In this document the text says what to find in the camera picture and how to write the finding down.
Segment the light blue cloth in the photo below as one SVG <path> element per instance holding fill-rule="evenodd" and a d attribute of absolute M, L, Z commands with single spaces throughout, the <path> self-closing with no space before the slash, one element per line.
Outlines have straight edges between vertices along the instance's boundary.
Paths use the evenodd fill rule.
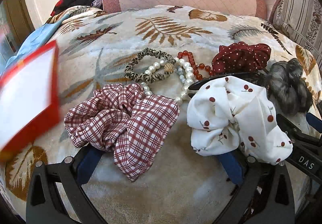
<path fill-rule="evenodd" d="M 5 70 L 8 70 L 19 60 L 33 53 L 39 47 L 45 45 L 56 32 L 56 30 L 60 27 L 60 25 L 61 22 L 56 22 L 52 24 L 47 23 L 41 26 L 40 28 L 36 29 L 34 32 L 32 32 L 22 43 L 17 55 L 9 58 L 5 66 Z"/>

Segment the red rimmed white tray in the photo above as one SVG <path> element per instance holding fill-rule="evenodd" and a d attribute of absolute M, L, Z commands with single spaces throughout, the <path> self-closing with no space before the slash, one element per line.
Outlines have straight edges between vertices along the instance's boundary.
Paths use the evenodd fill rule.
<path fill-rule="evenodd" d="M 52 41 L 1 77 L 1 162 L 13 158 L 60 121 L 58 52 Z"/>

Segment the dark red polka dot scrunchie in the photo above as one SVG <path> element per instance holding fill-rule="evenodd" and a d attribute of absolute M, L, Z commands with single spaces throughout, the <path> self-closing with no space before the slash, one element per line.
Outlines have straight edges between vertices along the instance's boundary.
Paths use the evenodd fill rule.
<path fill-rule="evenodd" d="M 266 44 L 249 45 L 243 41 L 229 46 L 219 46 L 212 60 L 215 74 L 236 72 L 257 72 L 266 68 L 271 48 Z"/>

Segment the frosted glass door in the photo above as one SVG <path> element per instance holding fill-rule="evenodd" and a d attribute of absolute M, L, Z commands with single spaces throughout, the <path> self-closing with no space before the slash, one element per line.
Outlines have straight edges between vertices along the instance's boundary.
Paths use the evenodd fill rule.
<path fill-rule="evenodd" d="M 33 31 L 25 0 L 1 0 L 1 71 Z"/>

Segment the grey black sheer scrunchie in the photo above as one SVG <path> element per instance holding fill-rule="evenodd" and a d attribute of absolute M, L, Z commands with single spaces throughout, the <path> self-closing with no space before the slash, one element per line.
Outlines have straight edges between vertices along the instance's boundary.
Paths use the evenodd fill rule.
<path fill-rule="evenodd" d="M 312 93 L 302 79 L 303 67 L 293 58 L 272 64 L 266 75 L 265 86 L 279 109 L 288 116 L 307 113 L 313 104 Z"/>

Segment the red white plaid scrunchie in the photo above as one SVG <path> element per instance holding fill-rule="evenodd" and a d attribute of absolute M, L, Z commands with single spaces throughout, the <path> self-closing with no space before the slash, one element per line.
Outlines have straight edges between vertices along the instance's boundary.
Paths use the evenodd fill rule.
<path fill-rule="evenodd" d="M 179 113 L 177 101 L 148 95 L 140 84 L 110 84 L 71 108 L 64 127 L 76 148 L 113 152 L 114 164 L 135 182 L 151 168 Z"/>

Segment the white cherry print scrunchie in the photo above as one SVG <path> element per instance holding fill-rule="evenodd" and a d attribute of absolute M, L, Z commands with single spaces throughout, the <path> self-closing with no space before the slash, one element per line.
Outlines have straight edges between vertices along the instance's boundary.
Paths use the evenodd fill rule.
<path fill-rule="evenodd" d="M 276 165 L 293 151 L 277 124 L 266 89 L 234 76 L 205 83 L 187 107 L 190 144 L 201 156 L 239 149 L 245 156 Z"/>

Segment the leaf pattern plush blanket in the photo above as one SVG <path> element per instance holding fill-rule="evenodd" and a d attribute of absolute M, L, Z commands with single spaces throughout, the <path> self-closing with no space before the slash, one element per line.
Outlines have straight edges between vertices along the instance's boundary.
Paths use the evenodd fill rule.
<path fill-rule="evenodd" d="M 195 152 L 187 125 L 187 85 L 178 73 L 144 86 L 124 76 L 146 49 L 190 51 L 209 63 L 220 46 L 263 43 L 269 65 L 297 58 L 303 79 L 321 100 L 321 77 L 310 51 L 251 16 L 223 15 L 188 6 L 107 14 L 75 6 L 31 33 L 8 66 L 50 41 L 58 54 L 60 121 L 1 167 L 1 195 L 26 213 L 35 163 L 61 162 L 83 146 L 104 156 L 85 185 L 91 202 L 114 223 L 209 223 L 228 200 L 232 184 L 211 156 Z"/>

